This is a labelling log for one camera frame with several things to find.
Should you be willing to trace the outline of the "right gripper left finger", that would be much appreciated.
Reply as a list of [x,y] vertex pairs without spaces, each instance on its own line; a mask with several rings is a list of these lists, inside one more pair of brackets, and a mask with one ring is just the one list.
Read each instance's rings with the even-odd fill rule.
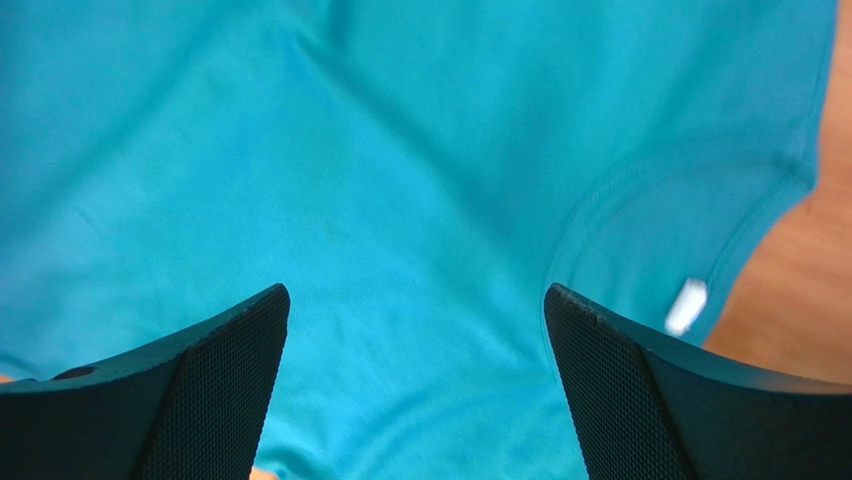
[[275,284],[49,380],[1,387],[5,479],[247,479],[287,336]]

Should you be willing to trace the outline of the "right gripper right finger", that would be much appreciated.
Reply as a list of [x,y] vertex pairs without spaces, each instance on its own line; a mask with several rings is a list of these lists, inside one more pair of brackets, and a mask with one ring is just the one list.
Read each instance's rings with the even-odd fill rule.
[[847,479],[851,389],[744,364],[554,284],[544,316],[592,479]]

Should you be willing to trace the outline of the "teal blue t-shirt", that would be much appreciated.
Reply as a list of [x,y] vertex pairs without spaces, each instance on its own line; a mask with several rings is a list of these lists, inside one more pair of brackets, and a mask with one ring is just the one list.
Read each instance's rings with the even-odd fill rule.
[[273,283],[257,464],[581,479],[563,284],[702,344],[812,191],[833,1],[5,1],[1,370]]

